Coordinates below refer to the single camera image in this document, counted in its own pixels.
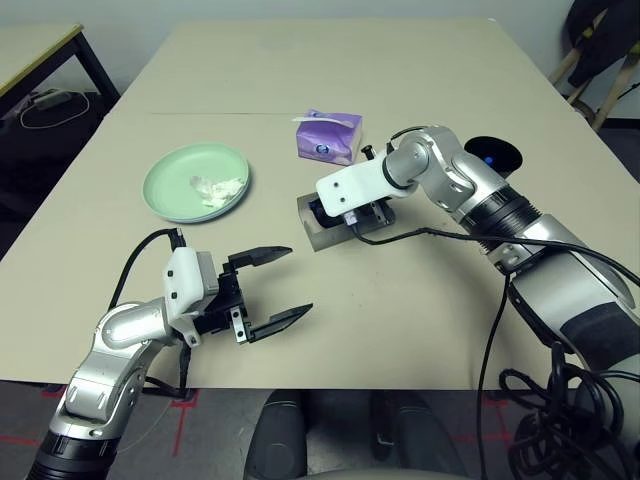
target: tissue box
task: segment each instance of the tissue box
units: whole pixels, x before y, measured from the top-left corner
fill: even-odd
[[[355,162],[362,139],[362,116],[309,110],[296,132],[298,156],[337,165]]]

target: table surface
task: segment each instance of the table surface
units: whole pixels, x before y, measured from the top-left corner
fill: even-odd
[[[489,32],[499,31],[492,22],[482,24]],[[277,37],[282,22],[273,25]],[[245,31],[251,35],[253,30]],[[525,159],[510,177],[516,189],[591,247],[640,270],[637,183],[524,54],[512,55],[517,49],[500,35],[501,42],[489,42],[491,49],[484,48],[485,37],[479,36],[476,55],[499,59],[506,50],[509,54],[504,53],[500,72],[506,72],[509,80],[499,82],[502,74],[495,68],[489,69],[491,73],[474,69],[467,77],[467,90],[477,86],[479,77],[486,78],[473,96],[443,87],[441,98],[427,95],[429,89],[419,92],[425,93],[422,98],[405,88],[413,81],[399,76],[395,89],[401,102],[396,105],[412,97],[415,108],[390,106],[382,111],[366,110],[370,105],[366,94],[358,108],[356,97],[362,91],[354,89],[353,110],[368,112],[364,142],[381,147],[394,131],[425,122],[449,126],[463,142],[485,134],[504,138],[518,146]],[[455,42],[457,36],[450,30],[441,44],[448,44],[449,38]],[[410,60],[416,50],[408,48],[405,54]],[[161,51],[152,66],[158,65],[162,55]],[[368,55],[369,63],[380,58],[375,51]],[[276,67],[278,58],[274,53]],[[508,65],[511,61],[516,62],[513,70]],[[428,64],[420,65],[422,78],[435,82],[438,73],[431,75]],[[263,77],[272,76],[268,64],[262,68]],[[177,91],[190,90],[189,82],[183,78]],[[199,88],[195,80],[193,88]],[[318,81],[309,92],[322,88]],[[530,102],[531,109],[513,107],[522,92],[526,104],[530,92],[538,96]],[[271,95],[286,101],[287,93],[284,88]],[[331,93],[325,90],[328,104]],[[457,101],[460,95],[464,102]],[[233,96],[241,100],[230,88],[229,97]],[[487,99],[500,102],[485,108]],[[315,306],[293,327],[256,344],[239,346],[230,331],[205,337],[203,346],[194,351],[191,385],[474,388],[502,284],[478,245],[418,237],[370,247],[352,240],[314,253],[298,217],[296,198],[312,192],[318,178],[339,167],[297,158],[296,124],[289,113],[154,114],[141,106],[141,111],[127,106],[135,101],[125,95],[125,103],[107,116],[0,262],[5,319],[0,378],[68,381],[89,349],[93,329],[127,256],[150,231],[171,225],[154,216],[142,200],[147,171],[175,148],[217,141],[247,156],[253,183],[247,198],[229,214],[184,226],[188,244],[211,250],[218,268],[227,255],[254,246],[293,247],[292,255],[275,263],[241,270],[239,281],[249,314],[260,323],[292,306],[310,301]],[[393,207],[397,223],[380,236],[422,225],[460,231],[421,192],[394,201]],[[147,248],[121,298],[158,296],[168,255],[166,242]],[[151,374],[175,382],[177,350],[165,349]],[[496,337],[487,385],[495,387],[497,373],[507,366],[542,381],[548,365],[548,350],[508,307]]]
[[[35,24],[0,28],[0,95],[82,31],[79,24]]]
[[[116,106],[147,113],[570,111],[495,21],[332,19],[178,26]]]

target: wire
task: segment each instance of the wire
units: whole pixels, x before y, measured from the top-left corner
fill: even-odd
[[[75,115],[71,115],[70,117],[65,118],[64,120],[60,120],[59,122],[51,123],[49,125],[27,125],[26,123],[24,123],[24,115],[27,112],[30,112],[31,110],[36,108],[36,104],[34,103],[30,107],[27,107],[24,110],[22,110],[22,112],[20,112],[19,119],[20,119],[20,125],[22,126],[22,128],[24,128],[26,130],[46,130],[48,128],[59,127],[60,125],[64,125],[65,123],[68,123],[71,120],[75,120],[76,118],[79,118],[79,117],[83,116],[84,114],[86,114],[91,109],[91,102],[89,101],[89,98],[84,94],[84,92],[74,92],[74,91],[71,91],[71,90],[58,90],[58,91],[75,93],[77,95],[80,95],[82,98],[84,98],[84,101],[86,103],[84,109],[81,112],[76,113]]]
[[[129,276],[129,272],[131,271],[131,267],[133,263],[138,258],[138,255],[144,250],[153,240],[163,235],[169,236],[169,240],[171,241],[171,249],[175,250],[177,247],[185,246],[184,238],[182,238],[182,233],[180,229],[177,228],[165,228],[162,230],[156,230],[155,232],[149,234],[144,240],[142,240],[138,246],[131,252],[129,258],[127,259],[127,263],[125,263],[124,268],[122,269],[122,273],[120,274],[120,278],[118,279],[118,284],[116,285],[116,289],[113,292],[113,296],[111,297],[111,301],[109,302],[109,310],[115,308],[118,304],[118,299],[120,298],[120,294],[122,293],[122,289],[124,288],[124,284],[127,281],[127,277]]]
[[[147,235],[147,237],[138,244],[138,246],[133,250],[133,252],[131,252],[131,255],[129,255],[129,258],[127,259],[127,262],[125,263],[124,268],[122,269],[122,273],[120,274],[120,278],[118,279],[118,284],[116,285],[116,288],[113,292],[111,301],[109,302],[109,308],[108,308],[109,310],[111,310],[112,308],[115,308],[116,305],[118,304],[118,300],[120,298],[120,295],[122,294],[122,289],[124,288],[124,284],[127,281],[127,277],[129,276],[131,267],[133,267],[133,264],[138,258],[138,256],[140,255],[140,253],[142,253],[142,251],[156,238],[162,237],[163,235],[167,235],[169,237],[169,241],[171,243],[171,250],[175,250],[178,247],[186,246],[186,242],[184,240],[184,237],[182,236],[182,231],[179,228],[164,228],[161,230],[156,230],[155,232],[152,232],[151,234]],[[189,348],[188,356],[184,352],[185,347]],[[184,343],[183,350],[180,354],[180,363],[179,363],[179,369],[180,369],[180,388],[179,389],[172,387],[171,385],[164,383],[161,380],[158,380],[157,378],[154,378],[154,377],[146,377],[145,381],[158,386],[161,389],[161,391],[163,391],[163,393],[168,396],[171,396],[174,398],[184,398],[187,393],[186,379],[187,379],[187,373],[189,370],[189,362],[191,360],[190,350],[191,350],[190,347],[188,347],[186,343]]]
[[[396,138],[401,137],[405,133],[415,132],[416,130],[422,130],[424,128],[429,128],[429,126],[428,125],[416,125],[415,127],[407,127],[407,128],[403,128],[399,132],[396,132],[393,135],[391,135],[391,137],[389,138],[389,141],[387,142],[387,155],[390,154],[391,152],[393,152],[393,150],[394,150],[393,141]]]
[[[509,282],[511,281],[510,275],[504,277],[504,287],[502,288],[502,298],[500,299],[500,306],[496,313],[496,318],[491,325],[489,331],[489,337],[487,338],[487,344],[484,348],[484,355],[482,357],[482,366],[480,367],[480,378],[478,380],[478,390],[476,392],[476,437],[478,441],[478,453],[480,455],[480,479],[487,480],[487,463],[484,454],[484,440],[482,438],[482,392],[484,390],[484,377],[487,373],[487,364],[489,363],[489,354],[491,353],[491,346],[493,345],[493,339],[498,330],[504,307],[507,304],[507,292],[509,290]]]
[[[616,100],[620,100],[622,97],[624,97],[625,95],[633,92],[638,87],[640,87],[640,82],[634,83],[629,88],[627,88],[624,92],[622,92],[620,95],[618,95],[618,98]]]
[[[351,225],[351,229],[356,238],[368,245],[384,245],[428,233],[456,240],[537,245],[560,251],[575,251],[606,263],[640,286],[640,278],[629,269],[617,261],[581,245],[494,235],[463,235],[430,227],[419,228],[383,240],[370,240],[360,234],[357,224]],[[505,276],[500,307],[487,339],[476,394],[476,436],[480,455],[481,480],[488,478],[482,438],[482,390],[491,346],[506,304],[509,281],[509,275]],[[621,378],[640,382],[640,375],[619,370],[590,372],[575,365],[566,364],[564,349],[560,342],[554,342],[551,351],[552,374],[546,389],[517,370],[504,370],[499,377],[500,387],[508,398],[524,408],[538,412],[537,415],[531,414],[523,418],[516,431],[515,443],[509,449],[509,465],[514,477],[519,480],[522,478],[521,473],[535,476],[546,472],[551,475],[552,479],[562,479],[567,473],[572,472],[576,473],[578,478],[586,478],[585,471],[590,468],[589,465],[593,465],[608,478],[615,480],[632,478],[628,454],[617,439],[622,430],[624,418],[622,401],[606,378]],[[527,385],[529,391],[526,394],[537,396],[541,402],[527,400],[523,398],[523,393],[509,388],[507,378],[510,377],[517,378]],[[574,378],[581,381],[582,391],[586,392],[591,400],[592,411],[578,406],[577,402],[569,403],[568,384]],[[607,421],[607,412],[610,412],[609,421]],[[624,468],[625,477],[618,475],[607,462],[594,452],[595,449],[605,446],[614,448]]]
[[[603,255],[600,252],[596,252],[595,250],[591,250],[590,248],[583,247],[582,245],[575,245],[572,243],[564,243],[557,242],[554,240],[534,240],[530,238],[515,238],[515,237],[501,237],[497,235],[478,235],[478,234],[461,234],[454,232],[446,232],[444,230],[438,230],[436,228],[431,227],[422,227],[416,230],[412,230],[410,232],[401,233],[400,235],[395,235],[390,238],[385,238],[383,240],[371,240],[363,237],[360,234],[357,224],[351,225],[351,229],[353,234],[356,236],[358,240],[364,242],[368,245],[384,245],[387,243],[396,242],[398,240],[403,240],[409,237],[415,237],[417,235],[423,235],[428,233],[430,235],[453,238],[454,240],[464,240],[464,241],[474,241],[474,242],[499,242],[499,243],[511,243],[517,245],[535,245],[542,247],[551,247],[558,250],[570,251],[570,252],[578,252],[583,255],[587,255],[589,257],[600,260],[603,263],[606,263],[610,267],[614,268],[622,275],[627,277],[631,282],[640,287],[640,277],[638,277],[635,273],[629,270],[627,267],[617,262],[616,260]]]
[[[624,416],[622,401],[605,376],[626,378],[636,375],[617,370],[590,372],[567,364],[560,342],[552,344],[551,353],[552,368],[546,388],[514,369],[503,370],[499,376],[500,388],[508,399],[537,411],[520,422],[514,444],[509,449],[509,465],[514,478],[518,480],[522,475],[535,476],[545,472],[558,479],[567,474],[586,478],[588,471],[585,469],[590,468],[589,465],[598,468],[607,478],[632,478],[632,462],[618,441]],[[512,378],[527,385],[529,391],[513,390],[509,386]],[[580,395],[573,402],[569,401],[569,381],[573,379],[580,380],[578,393],[587,394],[589,402],[585,403]],[[523,398],[524,395],[534,395],[542,402],[532,402]],[[614,448],[624,476],[595,453],[607,446]]]
[[[598,372],[598,374],[602,378],[621,378],[623,380],[640,383],[640,375],[637,373],[625,372],[624,370],[604,370]]]
[[[158,424],[160,423],[160,420],[162,420],[162,418],[166,415],[166,413],[169,411],[169,407],[171,406],[171,401],[167,402],[167,405],[164,407],[164,409],[162,410],[162,412],[160,412],[160,415],[158,415],[158,418],[156,418],[154,420],[154,422],[151,424],[151,426],[147,429],[146,432],[144,432],[142,435],[140,435],[140,437],[135,441],[130,443],[129,445],[127,445],[124,448],[119,448],[118,449],[118,455],[123,454],[124,452],[126,452],[127,450],[131,450],[133,447],[135,447],[136,445],[138,445],[140,442],[142,442],[143,440],[145,440],[149,434],[151,433],[151,431],[156,428],[158,426]]]

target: crumpled tissue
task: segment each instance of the crumpled tissue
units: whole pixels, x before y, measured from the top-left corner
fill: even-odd
[[[202,197],[202,204],[207,207],[221,208],[244,187],[241,178],[232,178],[214,183],[208,178],[193,176],[189,184]]]

